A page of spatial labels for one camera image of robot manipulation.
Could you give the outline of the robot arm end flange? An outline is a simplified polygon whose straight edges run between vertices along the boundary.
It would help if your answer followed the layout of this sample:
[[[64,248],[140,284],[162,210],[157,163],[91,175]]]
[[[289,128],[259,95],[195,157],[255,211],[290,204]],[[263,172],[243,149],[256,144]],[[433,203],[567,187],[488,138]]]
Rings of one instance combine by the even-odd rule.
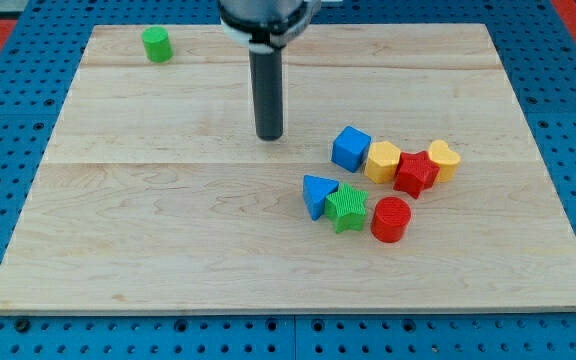
[[[257,54],[285,48],[309,26],[320,0],[218,0],[224,33]]]

